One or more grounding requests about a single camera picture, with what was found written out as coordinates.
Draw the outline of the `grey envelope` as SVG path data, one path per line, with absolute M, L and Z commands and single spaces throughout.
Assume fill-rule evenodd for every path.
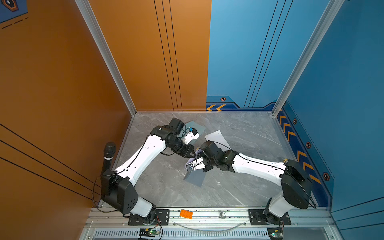
M 184 177 L 184 181 L 192 185 L 195 185 L 197 187 L 201 187 L 203 185 L 205 176 L 206 176 L 206 173 L 204 173 L 203 170 L 191 171 L 191 172 L 187 172 L 187 174 Z

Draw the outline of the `plain white paper sheet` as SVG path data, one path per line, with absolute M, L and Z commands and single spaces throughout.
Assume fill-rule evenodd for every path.
M 230 149 L 230 145 L 225 140 L 225 138 L 222 135 L 220 130 L 206 135 L 205 138 L 207 141 L 211 141 L 211 142 L 215 143 L 218 146 L 218 148 L 220 148 L 224 152 Z

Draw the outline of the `purple envelope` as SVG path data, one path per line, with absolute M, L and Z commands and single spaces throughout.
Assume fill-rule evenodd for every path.
M 193 161 L 193 160 L 195 160 L 195 159 L 202 158 L 202 157 L 204 157 L 204 156 L 205 156 L 205 155 L 204 155 L 203 151 L 199 149 L 199 150 L 196 152 L 196 157 L 189 159 L 189 160 L 187 161 L 187 163 L 189 163 L 189 162 L 191 162 L 191 161 Z

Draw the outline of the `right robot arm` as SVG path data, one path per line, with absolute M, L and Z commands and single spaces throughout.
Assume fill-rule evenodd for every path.
M 208 172 L 217 167 L 223 172 L 248 174 L 280 187 L 279 193 L 268 200 L 262 213 L 264 221 L 270 225 L 278 225 L 285 213 L 293 208 L 316 208 L 311 197 L 312 180 L 298 162 L 290 159 L 283 162 L 255 159 L 232 149 L 223 151 L 218 147 L 219 144 L 215 141 L 203 143 L 196 153 L 193 166 L 187 169 L 200 168 Z

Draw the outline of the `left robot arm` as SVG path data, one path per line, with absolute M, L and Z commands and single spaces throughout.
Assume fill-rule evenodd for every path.
M 179 119 L 172 118 L 168 125 L 156 126 L 146 137 L 143 145 L 114 171 L 109 161 L 115 147 L 108 143 L 104 149 L 104 163 L 101 180 L 101 199 L 123 215 L 133 214 L 150 224 L 156 217 L 156 205 L 140 197 L 135 186 L 149 164 L 169 148 L 183 158 L 196 156 L 192 140 L 199 137 L 195 128 L 187 128 Z

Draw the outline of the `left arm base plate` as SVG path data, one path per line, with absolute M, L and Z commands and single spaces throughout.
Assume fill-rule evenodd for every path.
M 129 226 L 144 226 L 144 225 L 156 225 L 160 223 L 162 226 L 167 226 L 170 220 L 170 210 L 169 209 L 155 209 L 151 211 L 147 217 L 142 217 L 140 215 L 131 215 L 129 217 L 128 225 Z

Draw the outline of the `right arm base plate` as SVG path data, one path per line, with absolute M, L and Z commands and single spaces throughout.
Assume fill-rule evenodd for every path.
M 291 218 L 288 213 L 285 213 L 283 217 L 278 218 L 271 213 L 265 214 L 265 210 L 262 209 L 249 209 L 248 214 L 252 226 L 279 224 L 289 226 L 292 224 Z

